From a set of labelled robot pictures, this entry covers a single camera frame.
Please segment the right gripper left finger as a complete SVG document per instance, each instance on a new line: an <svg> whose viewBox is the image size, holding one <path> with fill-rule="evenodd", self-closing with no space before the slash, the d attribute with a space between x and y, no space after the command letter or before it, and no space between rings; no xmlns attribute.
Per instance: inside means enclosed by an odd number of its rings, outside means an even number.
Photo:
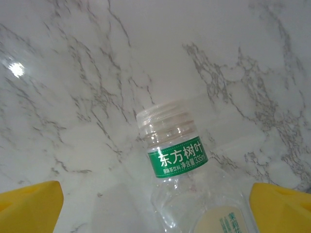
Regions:
<svg viewBox="0 0 311 233"><path fill-rule="evenodd" d="M64 195L58 181L48 181L0 194L2 233L52 233Z"/></svg>

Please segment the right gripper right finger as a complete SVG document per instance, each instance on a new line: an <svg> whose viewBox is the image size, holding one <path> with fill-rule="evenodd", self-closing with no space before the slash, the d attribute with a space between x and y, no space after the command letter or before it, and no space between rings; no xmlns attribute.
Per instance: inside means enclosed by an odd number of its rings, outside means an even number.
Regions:
<svg viewBox="0 0 311 233"><path fill-rule="evenodd" d="M309 233L311 195L269 183L255 183L250 207L261 233Z"/></svg>

